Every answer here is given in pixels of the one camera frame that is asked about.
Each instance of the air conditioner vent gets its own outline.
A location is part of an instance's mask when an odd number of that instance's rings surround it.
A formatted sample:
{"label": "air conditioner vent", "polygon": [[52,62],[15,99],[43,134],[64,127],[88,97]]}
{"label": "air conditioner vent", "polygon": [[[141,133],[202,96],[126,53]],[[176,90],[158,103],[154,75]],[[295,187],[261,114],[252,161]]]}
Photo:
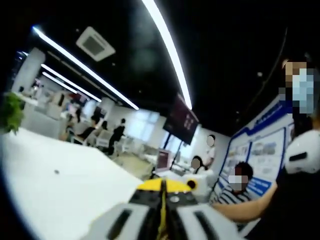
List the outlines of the air conditioner vent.
{"label": "air conditioner vent", "polygon": [[91,26],[88,26],[84,30],[76,41],[76,45],[97,62],[116,52],[116,50]]}

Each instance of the green plant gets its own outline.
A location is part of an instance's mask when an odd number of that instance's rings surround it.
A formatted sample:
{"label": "green plant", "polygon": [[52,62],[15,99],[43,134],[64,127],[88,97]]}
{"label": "green plant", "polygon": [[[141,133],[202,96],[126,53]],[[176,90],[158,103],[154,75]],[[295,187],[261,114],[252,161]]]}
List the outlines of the green plant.
{"label": "green plant", "polygon": [[12,92],[5,93],[0,105],[0,132],[17,134],[24,118],[22,100]]}

